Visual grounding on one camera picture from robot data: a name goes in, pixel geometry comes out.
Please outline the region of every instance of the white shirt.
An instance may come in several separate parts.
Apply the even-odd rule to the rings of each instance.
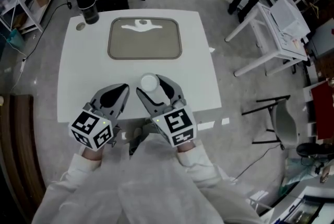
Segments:
[[[74,155],[63,179],[48,186],[32,224],[263,224],[201,142],[176,154],[160,134],[150,134],[131,158],[128,144],[107,147],[102,163]]]

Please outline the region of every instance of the concrete floor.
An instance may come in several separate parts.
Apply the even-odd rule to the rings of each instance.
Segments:
[[[65,0],[53,0],[42,26],[45,26],[54,8]],[[38,48],[31,55],[14,93],[28,93],[34,96],[34,128],[41,171],[46,184],[58,180],[68,168],[73,153],[79,145],[70,138],[67,125],[57,122],[56,99],[58,70],[63,41],[70,17],[79,15],[75,0],[73,9],[63,6],[57,10],[45,31]],[[215,121],[213,128],[198,132],[209,157],[232,178],[237,177],[250,163],[259,158],[268,148],[275,145],[252,145],[254,138],[269,138],[265,132],[270,128],[267,111],[247,116],[241,112],[256,106],[255,100],[282,95],[291,95],[288,108],[294,117],[300,141],[305,140],[307,113],[303,110],[302,88],[304,75],[301,67],[292,75],[286,69],[271,77],[265,75],[265,67],[260,66],[246,75],[234,77],[233,72],[261,53],[256,46],[251,28],[246,27],[231,42],[224,38],[238,25],[237,16],[227,13],[232,0],[129,0],[130,8],[162,8],[198,11],[206,32],[209,46],[214,49],[212,60],[216,70],[222,108],[195,113],[197,123]],[[34,48],[40,32],[25,36],[25,53]],[[0,62],[2,92],[10,91],[19,75],[20,61],[11,48],[6,48]],[[280,65],[281,59],[268,65]],[[12,72],[4,69],[12,67]],[[229,124],[222,125],[222,119],[229,118]],[[122,121],[121,127],[131,134],[140,121]],[[288,150],[280,147],[270,150],[267,155],[247,170],[238,180],[239,189],[248,197],[260,199],[270,204],[277,198],[277,189],[284,174],[284,160]]]

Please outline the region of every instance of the beige tray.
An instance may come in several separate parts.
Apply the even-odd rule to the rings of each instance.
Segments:
[[[108,55],[116,60],[176,59],[182,54],[172,19],[122,17],[111,23]]]

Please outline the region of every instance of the table leg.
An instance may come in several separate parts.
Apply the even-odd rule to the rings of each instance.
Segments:
[[[250,13],[250,15],[241,23],[241,24],[239,24],[238,25],[238,27],[237,28],[235,28],[233,31],[232,31],[232,33],[230,33],[229,35],[228,35],[228,37],[227,38],[225,38],[225,42],[229,42],[232,38],[234,38],[242,29],[244,29],[244,27],[247,25],[247,24],[249,24],[249,22],[251,21],[251,20],[253,20],[254,18],[255,18],[255,16],[257,15],[257,13],[258,13],[258,9],[254,9],[251,13]]]
[[[282,70],[284,70],[284,69],[286,69],[286,68],[288,68],[288,67],[290,67],[290,66],[292,66],[292,65],[294,65],[296,63],[299,63],[301,61],[302,60],[299,60],[299,59],[294,59],[292,61],[289,61],[286,64],[283,64],[283,65],[281,65],[281,66],[279,66],[279,67],[277,67],[275,69],[270,70],[269,72],[266,73],[266,76],[271,76],[274,73],[280,72],[280,71],[282,71]]]
[[[252,63],[246,65],[245,67],[239,69],[238,71],[234,72],[235,76],[240,76],[243,75],[244,73],[254,69],[255,67],[267,62],[268,60],[276,57],[279,54],[278,51],[274,51],[274,52],[268,52],[267,54],[261,56],[259,59],[253,61]]]

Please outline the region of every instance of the white chair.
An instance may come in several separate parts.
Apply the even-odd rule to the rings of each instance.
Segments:
[[[246,115],[264,109],[269,110],[273,129],[267,129],[267,131],[275,133],[276,140],[252,142],[252,144],[280,143],[282,150],[285,149],[285,145],[291,146],[298,144],[298,133],[296,128],[296,123],[287,110],[287,100],[289,98],[290,95],[257,100],[256,102],[275,101],[275,103],[248,112],[244,112],[241,114],[241,115]]]

